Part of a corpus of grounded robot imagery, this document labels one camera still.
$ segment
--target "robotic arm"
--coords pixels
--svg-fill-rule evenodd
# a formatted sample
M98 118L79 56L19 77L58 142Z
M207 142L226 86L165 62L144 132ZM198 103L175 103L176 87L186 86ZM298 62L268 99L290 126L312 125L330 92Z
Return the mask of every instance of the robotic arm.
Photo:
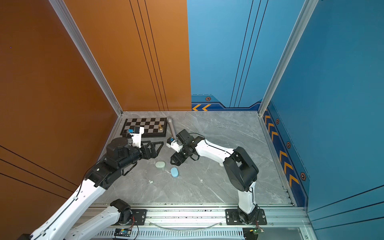
M106 154L84 176L84 180L72 196L31 235L19 239L28 240L88 240L100 229L116 222L128 223L132 218L131 207L118 199L99 215L71 229L85 210L120 176L129 173L140 159L155 158L163 147L163 142L141 141L143 127L130 129L132 145L124 137L115 138L107 145Z
M244 148L221 147L210 143L202 135L193 137L185 129L175 135L172 119L168 119L168 123L172 137L167 140L167 147L176 151L172 155L170 163L180 166L194 154L198 156L197 159L192 158L195 161L203 156L218 162L225 168L229 180L238 190L238 215L241 222L251 224L257 216L258 207L254 198L254 189L259 169Z
M254 188L259 170L247 152L241 147L231 149L210 143L201 135L192 137L185 129L176 135L172 120L168 119L168 123L172 137L167 140L167 146L176 151L171 157L171 164L180 166L188 157L192 158L193 154L198 156L197 159L192 158L195 161L205 156L218 162L238 189L238 218L243 224L252 224L258 210ZM85 174L80 186L59 210L31 235L24 234L18 240L89 240L100 229L116 222L121 225L131 224L134 218L130 205L118 199L97 216L71 229L86 209L116 179L129 173L138 160L158 156L164 143L141 141L142 133L143 127L130 129L132 145L124 137L113 139L107 145L106 154Z

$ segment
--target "gray marble surface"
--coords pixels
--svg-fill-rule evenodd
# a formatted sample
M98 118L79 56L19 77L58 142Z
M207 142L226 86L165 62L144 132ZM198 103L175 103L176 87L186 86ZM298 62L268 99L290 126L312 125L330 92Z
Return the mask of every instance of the gray marble surface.
M207 140L223 147L243 147L253 159L260 172L256 182L258 204L289 204L291 201L283 189L270 150L266 144L257 113L253 111L169 111L169 112L125 112L125 118L171 117L176 132L186 129L197 132ZM167 136L143 138L142 140L166 141ZM110 203L118 198L128 203L226 203L237 204L237 189L230 183L224 167L206 157L198 161L188 158L177 167L179 176L171 176L169 163L174 150L162 148L156 159L142 159L125 177L120 177L100 196L95 203ZM155 167L164 161L163 169Z

